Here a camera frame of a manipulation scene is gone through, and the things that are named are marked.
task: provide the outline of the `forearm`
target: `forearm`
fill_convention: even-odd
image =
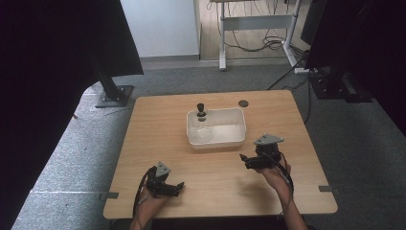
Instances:
[[[305,221],[302,218],[302,215],[299,213],[298,208],[296,207],[295,201],[293,200],[292,195],[280,195],[280,198],[283,217],[287,225],[287,229],[292,230],[302,230],[307,229]]]
[[[147,217],[145,215],[135,217],[131,222],[130,230],[145,230],[147,223],[151,219],[152,217]]]

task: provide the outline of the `wire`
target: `wire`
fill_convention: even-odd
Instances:
[[[307,79],[308,79],[308,81],[307,81],[308,108],[307,108],[307,115],[306,115],[306,117],[305,117],[305,119],[304,119],[304,124],[306,124],[307,121],[308,121],[308,119],[310,118],[310,110],[311,110],[311,93],[310,93],[310,86],[311,86],[311,84],[310,84],[310,79],[309,79],[309,77],[310,77],[310,73],[311,73],[311,72],[312,72],[312,70],[308,71],[308,74],[307,74]]]
[[[278,80],[276,80],[273,84],[271,84],[271,86],[269,86],[266,90],[270,90],[273,86],[275,86],[275,84],[277,84],[279,81],[281,81],[282,79],[284,79],[284,77],[286,77],[293,69],[296,68],[296,66],[301,63],[302,60],[305,59],[305,56],[303,56],[302,58],[300,58],[298,60],[298,62],[296,62],[296,64],[294,64],[292,66],[292,68],[289,69],[289,71],[287,71],[284,75],[282,75]]]

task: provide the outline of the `wooden table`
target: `wooden table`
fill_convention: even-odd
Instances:
[[[198,103],[208,109],[243,107],[247,127],[242,146],[195,150],[189,143],[186,116]],[[287,90],[140,97],[137,99],[110,192],[104,207],[107,219],[130,219],[134,198],[145,172],[159,161],[172,172],[167,183],[185,182],[157,218],[277,215],[282,211],[275,191],[264,178],[247,170],[239,154],[255,156],[254,141],[263,133],[279,136],[292,166],[295,201],[302,214],[337,211],[326,176],[305,129],[292,94]]]

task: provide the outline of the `electrical cable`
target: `electrical cable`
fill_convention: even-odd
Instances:
[[[296,64],[294,64],[284,75],[282,75],[280,78],[278,78],[273,84],[271,84],[271,86],[269,86],[266,90],[270,90],[273,86],[275,86],[275,84],[277,84],[279,81],[281,81],[282,79],[284,79],[293,69],[296,68],[296,66],[301,63],[302,60],[305,59],[305,56],[303,56],[302,58],[300,58],[298,60],[298,62],[296,62]]]

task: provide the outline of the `black curtain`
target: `black curtain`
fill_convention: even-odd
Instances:
[[[10,229],[84,90],[143,74],[119,0],[0,1],[0,229]]]

